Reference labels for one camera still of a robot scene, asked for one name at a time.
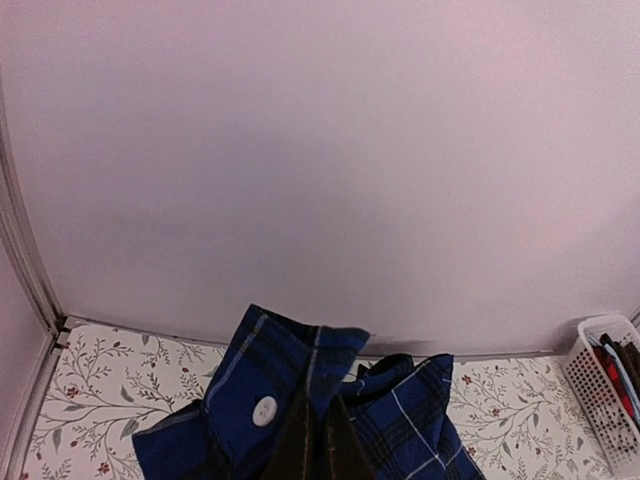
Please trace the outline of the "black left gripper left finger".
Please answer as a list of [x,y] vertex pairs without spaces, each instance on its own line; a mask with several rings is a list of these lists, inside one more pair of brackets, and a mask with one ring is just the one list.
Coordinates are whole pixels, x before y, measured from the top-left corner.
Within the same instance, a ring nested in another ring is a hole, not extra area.
[[314,409],[306,394],[298,393],[261,479],[318,479],[316,440],[317,420]]

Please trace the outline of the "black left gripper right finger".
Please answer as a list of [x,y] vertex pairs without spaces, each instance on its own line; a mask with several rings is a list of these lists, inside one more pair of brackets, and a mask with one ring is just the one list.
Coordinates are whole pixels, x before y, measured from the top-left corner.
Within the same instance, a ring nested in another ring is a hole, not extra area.
[[330,480],[372,480],[366,455],[340,397],[329,406],[324,425],[325,478]]

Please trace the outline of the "blue plaid long sleeve shirt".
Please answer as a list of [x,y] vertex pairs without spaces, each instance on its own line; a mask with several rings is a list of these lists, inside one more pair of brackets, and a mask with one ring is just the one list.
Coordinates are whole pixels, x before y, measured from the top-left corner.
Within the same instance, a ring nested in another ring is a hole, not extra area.
[[336,397],[374,479],[480,478],[447,414],[453,357],[393,354],[359,366],[368,338],[249,307],[204,396],[133,436],[143,476],[261,479],[304,392],[317,420],[318,479],[326,479],[324,425]]

